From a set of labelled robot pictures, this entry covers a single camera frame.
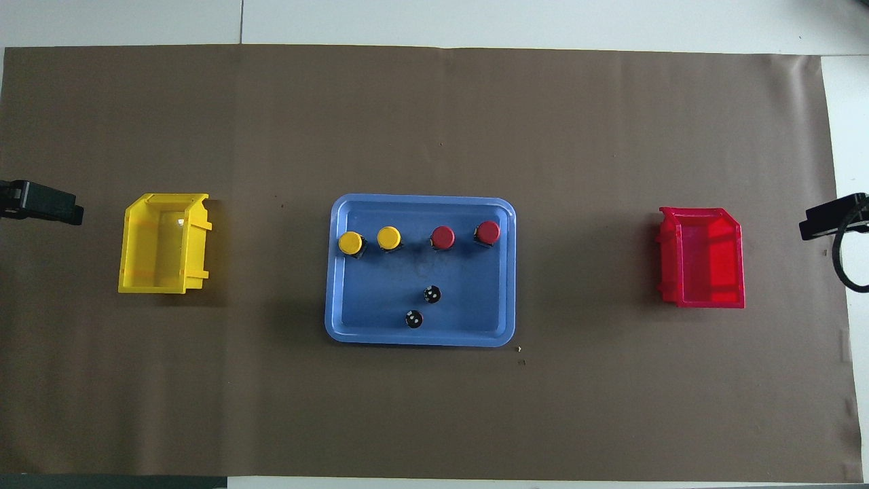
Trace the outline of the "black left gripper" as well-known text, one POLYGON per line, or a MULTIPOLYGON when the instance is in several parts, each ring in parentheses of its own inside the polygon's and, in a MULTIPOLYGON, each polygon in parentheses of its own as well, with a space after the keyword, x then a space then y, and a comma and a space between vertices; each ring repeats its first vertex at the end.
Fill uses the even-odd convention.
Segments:
POLYGON ((84 208, 77 195, 32 181, 1 180, 2 219, 41 219, 66 225, 81 225, 84 208))

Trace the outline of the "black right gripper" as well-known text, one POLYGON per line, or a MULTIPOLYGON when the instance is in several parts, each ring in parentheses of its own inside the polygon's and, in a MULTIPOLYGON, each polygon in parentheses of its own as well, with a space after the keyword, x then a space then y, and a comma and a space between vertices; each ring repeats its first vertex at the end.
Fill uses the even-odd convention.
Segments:
POLYGON ((834 234, 845 218, 845 232, 868 233, 868 195, 855 193, 854 207, 851 198, 842 197, 806 209, 806 219, 800 222, 802 240, 813 240, 834 234))

